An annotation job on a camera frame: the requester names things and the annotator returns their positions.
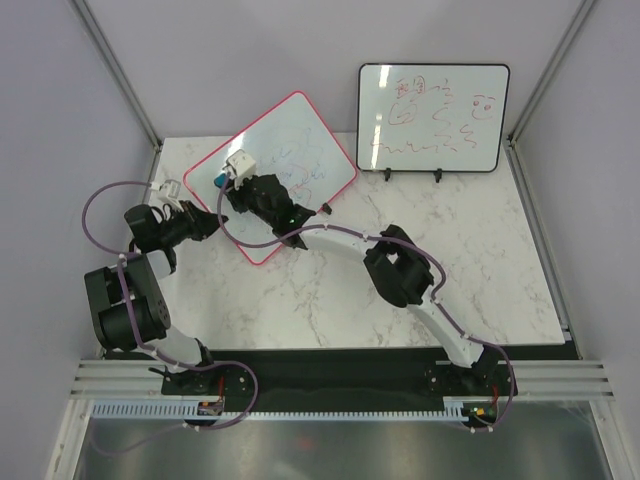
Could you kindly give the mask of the blue whiteboard eraser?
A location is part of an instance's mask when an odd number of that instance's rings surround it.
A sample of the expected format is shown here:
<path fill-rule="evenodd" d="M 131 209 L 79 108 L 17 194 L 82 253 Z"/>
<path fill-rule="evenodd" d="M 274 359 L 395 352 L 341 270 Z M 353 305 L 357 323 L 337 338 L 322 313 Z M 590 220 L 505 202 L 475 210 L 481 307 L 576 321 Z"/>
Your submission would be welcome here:
<path fill-rule="evenodd" d="M 227 175 L 225 173 L 220 173 L 215 179 L 214 179 L 214 185 L 221 189 L 225 182 L 227 181 Z"/>

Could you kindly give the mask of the pink framed whiteboard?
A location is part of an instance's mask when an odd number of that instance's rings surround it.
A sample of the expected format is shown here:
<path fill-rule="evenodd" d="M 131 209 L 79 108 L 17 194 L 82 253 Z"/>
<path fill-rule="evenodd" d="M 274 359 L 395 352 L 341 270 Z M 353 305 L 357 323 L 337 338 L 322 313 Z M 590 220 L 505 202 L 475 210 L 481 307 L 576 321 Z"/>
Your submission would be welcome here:
<path fill-rule="evenodd" d="M 257 164 L 256 175 L 275 174 L 290 198 L 319 218 L 322 205 L 334 200 L 356 178 L 357 170 L 345 149 L 328 129 L 306 94 L 297 91 L 254 120 L 187 169 L 183 184 L 207 210 L 229 220 L 227 231 L 241 241 L 262 244 L 273 240 L 271 227 L 250 212 L 240 214 L 227 199 L 216 204 L 214 179 L 224 172 L 226 159 L 242 149 Z M 260 249 L 240 247 L 253 265 L 265 263 L 282 245 Z"/>

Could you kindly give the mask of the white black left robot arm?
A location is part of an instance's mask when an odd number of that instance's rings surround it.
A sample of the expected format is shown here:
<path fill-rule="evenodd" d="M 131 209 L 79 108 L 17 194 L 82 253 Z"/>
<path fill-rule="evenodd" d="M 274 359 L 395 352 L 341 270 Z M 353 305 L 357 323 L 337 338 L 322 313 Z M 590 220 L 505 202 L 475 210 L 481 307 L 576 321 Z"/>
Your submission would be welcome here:
<path fill-rule="evenodd" d="M 92 326 L 108 351 L 141 350 L 175 371 L 198 394 L 218 385 L 219 371 L 210 351 L 196 338 L 172 336 L 169 308 L 158 278 L 176 272 L 175 247 L 185 240 L 201 242 L 228 221 L 180 200 L 179 207 L 162 210 L 136 205 L 124 214 L 134 250 L 120 254 L 113 267 L 84 275 Z"/>

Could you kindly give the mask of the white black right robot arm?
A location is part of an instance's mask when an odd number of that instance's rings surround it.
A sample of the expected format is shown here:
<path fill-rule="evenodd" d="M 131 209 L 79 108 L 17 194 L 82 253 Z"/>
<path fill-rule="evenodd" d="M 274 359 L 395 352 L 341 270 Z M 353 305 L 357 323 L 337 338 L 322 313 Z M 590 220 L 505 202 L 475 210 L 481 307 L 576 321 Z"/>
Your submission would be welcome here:
<path fill-rule="evenodd" d="M 218 206 L 227 199 L 234 211 L 257 216 L 275 236 L 266 243 L 251 244 L 228 234 L 234 243 L 250 249 L 281 244 L 361 262 L 377 294 L 412 313 L 437 339 L 458 368 L 457 381 L 465 392 L 480 394 L 491 386 L 500 351 L 469 335 L 438 302 L 436 294 L 446 282 L 446 273 L 401 227 L 390 225 L 378 235 L 367 236 L 345 226 L 310 224 L 315 212 L 295 203 L 273 174 L 241 179 L 222 173 L 214 185 L 219 188 Z"/>

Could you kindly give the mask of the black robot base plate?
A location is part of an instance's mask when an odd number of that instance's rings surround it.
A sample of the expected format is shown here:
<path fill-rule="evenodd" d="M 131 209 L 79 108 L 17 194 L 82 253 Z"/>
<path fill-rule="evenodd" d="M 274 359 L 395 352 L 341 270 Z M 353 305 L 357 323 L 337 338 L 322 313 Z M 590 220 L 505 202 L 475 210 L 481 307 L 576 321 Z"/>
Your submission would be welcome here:
<path fill-rule="evenodd" d="M 451 397 L 509 398 L 514 374 L 494 349 L 470 369 L 439 347 L 212 351 L 217 368 L 163 371 L 162 393 L 220 394 L 229 410 L 373 413 L 436 410 Z"/>

